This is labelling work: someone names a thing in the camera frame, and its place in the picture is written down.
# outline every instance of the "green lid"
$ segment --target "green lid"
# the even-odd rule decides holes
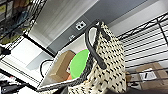
[[[88,55],[89,55],[89,50],[85,49],[77,53],[74,56],[74,58],[71,60],[70,73],[71,73],[72,79],[80,77],[81,73],[85,69]]]

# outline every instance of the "brown box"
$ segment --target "brown box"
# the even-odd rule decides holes
[[[142,71],[149,69],[149,68],[152,68],[152,70],[162,69],[162,67],[159,63],[151,63],[151,64],[145,64],[141,67],[138,67],[136,69],[136,71],[142,72]],[[154,74],[157,77],[156,79],[168,78],[168,75],[165,70],[154,71]],[[155,81],[140,82],[140,85],[143,90],[146,90],[146,89],[168,89],[168,80],[155,80]]]
[[[61,54],[49,73],[50,77],[57,82],[67,80],[70,74],[66,70],[74,56],[75,53],[72,51],[66,51]]]

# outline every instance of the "wire shelf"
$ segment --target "wire shelf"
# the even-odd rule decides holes
[[[22,35],[29,34],[46,2],[47,0],[1,0],[1,46],[9,50],[14,49],[24,39]]]
[[[167,71],[168,66],[168,12],[154,18],[132,30],[123,33],[117,38],[123,42],[125,50],[126,75],[139,75],[141,73]],[[163,68],[138,72],[140,66],[152,63],[159,63]],[[137,83],[145,81],[168,80],[167,78],[157,78],[150,80],[133,80],[127,83]]]

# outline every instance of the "wall outlet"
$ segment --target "wall outlet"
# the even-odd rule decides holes
[[[82,28],[84,28],[86,26],[86,23],[84,21],[78,22],[76,24],[76,29],[77,30],[81,30]]]
[[[71,41],[73,38],[75,38],[75,35],[71,35],[71,36],[69,37],[69,41]]]

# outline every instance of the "woven basket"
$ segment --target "woven basket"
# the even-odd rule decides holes
[[[89,42],[89,30],[97,28],[93,47]],[[99,20],[85,30],[85,41],[90,51],[86,67],[79,78],[52,84],[38,89],[40,94],[52,94],[68,86],[69,94],[105,94],[107,88],[114,92],[126,91],[125,61],[122,43]]]

